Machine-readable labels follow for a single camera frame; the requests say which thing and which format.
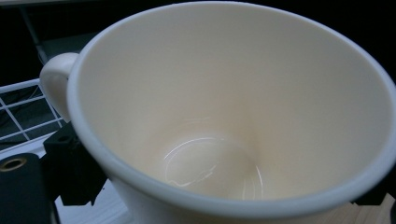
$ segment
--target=empty mug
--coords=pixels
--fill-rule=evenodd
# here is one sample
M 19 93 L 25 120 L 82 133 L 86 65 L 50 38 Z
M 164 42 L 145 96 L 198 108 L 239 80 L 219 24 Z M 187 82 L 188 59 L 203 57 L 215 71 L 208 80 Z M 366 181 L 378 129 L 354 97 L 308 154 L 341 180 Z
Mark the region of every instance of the empty mug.
M 358 198 L 396 159 L 385 70 L 271 7 L 137 13 L 40 79 L 137 223 L 286 222 Z

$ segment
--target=dark background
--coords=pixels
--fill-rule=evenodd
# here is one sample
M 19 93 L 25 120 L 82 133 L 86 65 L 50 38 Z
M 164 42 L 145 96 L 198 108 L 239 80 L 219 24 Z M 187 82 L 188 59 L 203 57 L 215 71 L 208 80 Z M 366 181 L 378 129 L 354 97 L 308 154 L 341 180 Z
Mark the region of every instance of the dark background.
M 183 1 L 69 1 L 25 5 L 41 41 L 99 32 L 136 12 Z M 390 1 L 246 1 L 276 7 L 323 23 L 366 49 L 396 78 L 396 10 Z M 18 7 L 0 8 L 0 86 L 37 78 L 42 67 Z

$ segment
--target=white wire grid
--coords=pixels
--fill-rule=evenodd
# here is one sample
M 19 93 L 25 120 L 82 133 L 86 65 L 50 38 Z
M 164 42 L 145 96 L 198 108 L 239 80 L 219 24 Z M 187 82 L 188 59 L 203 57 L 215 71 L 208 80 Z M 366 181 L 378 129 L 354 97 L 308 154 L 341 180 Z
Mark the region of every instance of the white wire grid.
M 30 95 L 30 97 L 27 97 L 26 99 L 20 100 L 18 102 L 7 104 L 1 97 L 2 95 L 4 96 L 4 93 L 23 90 L 26 88 L 35 88 L 35 91 Z M 50 102 L 47 100 L 46 96 L 43 93 L 35 94 L 37 91 L 43 92 L 38 78 L 20 82 L 20 83 L 16 83 L 16 84 L 11 84 L 8 86 L 0 87 L 0 105 L 1 105 L 0 111 L 5 110 L 5 112 L 12 119 L 12 121 L 16 125 L 16 127 L 18 127 L 18 131 L 14 132 L 14 133 L 2 132 L 1 127 L 0 127 L 0 141 L 7 141 L 7 139 L 15 137 L 19 134 L 21 134 L 24 137 L 25 141 L 27 141 L 27 142 L 32 141 L 32 140 L 34 140 L 34 138 L 30 137 L 28 132 L 37 130 L 43 126 L 46 126 L 46 125 L 49 125 L 52 123 L 56 123 L 59 126 L 59 128 L 62 128 L 63 125 L 62 125 L 61 121 L 63 119 L 60 118 L 60 116 L 55 112 L 54 108 L 52 107 L 52 105 L 50 104 Z M 29 104 L 34 101 L 38 101 L 38 100 L 42 100 L 42 99 L 44 99 L 45 102 L 48 104 L 49 109 L 53 115 L 53 119 L 39 123 L 32 127 L 24 127 L 23 128 L 23 126 L 19 123 L 17 117 L 12 112 L 12 108 L 20 106 L 20 105 Z

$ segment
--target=wire rack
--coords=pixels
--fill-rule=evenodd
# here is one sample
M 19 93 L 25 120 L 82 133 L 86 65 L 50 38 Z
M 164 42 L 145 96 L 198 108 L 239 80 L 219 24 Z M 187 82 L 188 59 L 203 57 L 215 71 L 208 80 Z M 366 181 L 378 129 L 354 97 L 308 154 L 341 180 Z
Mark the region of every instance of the wire rack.
M 0 87 L 0 150 L 18 147 L 64 126 L 39 79 Z

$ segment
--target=mug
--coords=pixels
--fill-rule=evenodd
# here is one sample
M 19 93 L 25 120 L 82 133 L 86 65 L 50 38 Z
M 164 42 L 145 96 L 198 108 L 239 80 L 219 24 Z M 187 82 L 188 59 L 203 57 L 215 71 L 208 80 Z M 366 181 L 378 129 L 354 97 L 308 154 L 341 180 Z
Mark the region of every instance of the mug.
M 352 201 L 396 159 L 365 50 L 276 8 L 157 7 L 40 74 L 137 223 L 278 223 Z

